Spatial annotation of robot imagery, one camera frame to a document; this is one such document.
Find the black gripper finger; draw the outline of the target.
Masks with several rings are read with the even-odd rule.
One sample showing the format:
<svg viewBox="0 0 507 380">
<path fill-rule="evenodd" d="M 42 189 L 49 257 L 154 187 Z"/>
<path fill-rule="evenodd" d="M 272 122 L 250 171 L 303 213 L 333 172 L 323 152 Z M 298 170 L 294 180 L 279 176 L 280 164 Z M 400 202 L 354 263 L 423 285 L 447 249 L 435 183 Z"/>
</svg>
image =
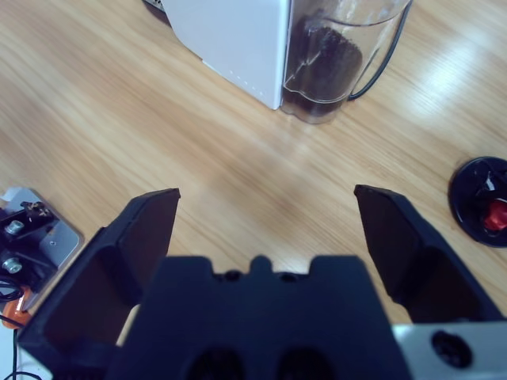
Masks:
<svg viewBox="0 0 507 380">
<path fill-rule="evenodd" d="M 464 262 L 405 196 L 365 184 L 354 194 L 370 257 L 387 294 L 411 321 L 504 320 Z"/>
<path fill-rule="evenodd" d="M 78 254 L 17 342 L 54 379 L 103 379 L 131 310 L 166 256 L 181 195 L 132 199 Z"/>
</svg>

